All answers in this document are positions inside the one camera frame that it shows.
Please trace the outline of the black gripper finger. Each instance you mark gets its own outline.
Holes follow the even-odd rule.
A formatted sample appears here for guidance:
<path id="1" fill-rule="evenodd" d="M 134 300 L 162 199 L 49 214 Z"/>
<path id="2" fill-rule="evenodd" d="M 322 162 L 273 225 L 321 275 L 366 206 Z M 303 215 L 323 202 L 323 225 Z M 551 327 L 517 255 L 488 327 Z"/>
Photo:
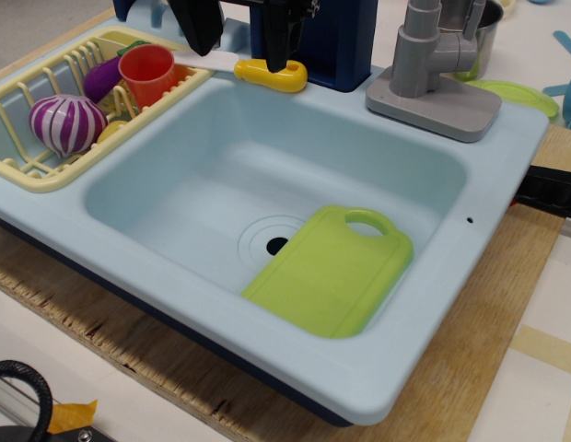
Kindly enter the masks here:
<path id="1" fill-rule="evenodd" d="M 218 1 L 168 0 L 171 11 L 191 49 L 205 56 L 222 35 L 222 12 Z"/>
<path id="2" fill-rule="evenodd" d="M 261 7 L 265 60 L 271 73 L 286 68 L 299 46 L 306 15 L 305 1 L 264 1 Z"/>

